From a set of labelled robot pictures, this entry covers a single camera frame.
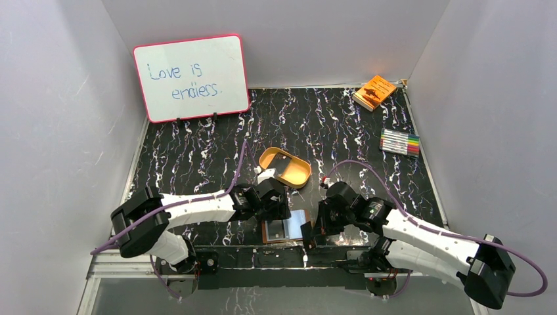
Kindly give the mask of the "brown leather card holder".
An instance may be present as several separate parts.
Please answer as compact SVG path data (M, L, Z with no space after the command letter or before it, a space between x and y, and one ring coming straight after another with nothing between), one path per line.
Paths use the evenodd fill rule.
M300 226L308 221L310 221L309 212L307 210L298 209L290 212L291 217L289 219L282 220L284 223L285 238L283 240L268 241L266 238L266 221L262 222L262 238L263 243L282 243L282 242L296 242L302 240Z

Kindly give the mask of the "black credit card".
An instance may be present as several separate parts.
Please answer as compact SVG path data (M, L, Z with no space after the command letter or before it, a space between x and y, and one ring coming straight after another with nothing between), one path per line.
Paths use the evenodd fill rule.
M282 220L266 221L266 238L268 241L283 240L285 238L284 223Z
M285 172L286 168L288 167L291 159L292 158L290 156L287 156L286 154L283 154L281 152L277 152L273 156L267 168L274 169L276 175L281 176Z

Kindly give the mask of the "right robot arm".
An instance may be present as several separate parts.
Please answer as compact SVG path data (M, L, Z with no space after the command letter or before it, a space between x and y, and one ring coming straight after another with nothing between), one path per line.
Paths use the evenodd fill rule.
M487 308L502 308L516 266L497 237L468 240L404 214L388 200L364 198L347 183L336 182L319 202L315 223L301 226L305 249L315 249L317 237L340 234L347 225L378 236L369 251L348 264L379 272L420 272L455 285Z

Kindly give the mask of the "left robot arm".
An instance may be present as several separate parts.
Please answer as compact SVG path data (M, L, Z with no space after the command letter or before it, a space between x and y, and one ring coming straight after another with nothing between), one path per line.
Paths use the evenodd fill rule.
M192 242L171 229L201 222L284 220L291 213L286 187L274 178L257 185L237 184L213 194L178 196L147 187L132 195L111 214L113 244L121 257L151 255L180 274L198 264Z

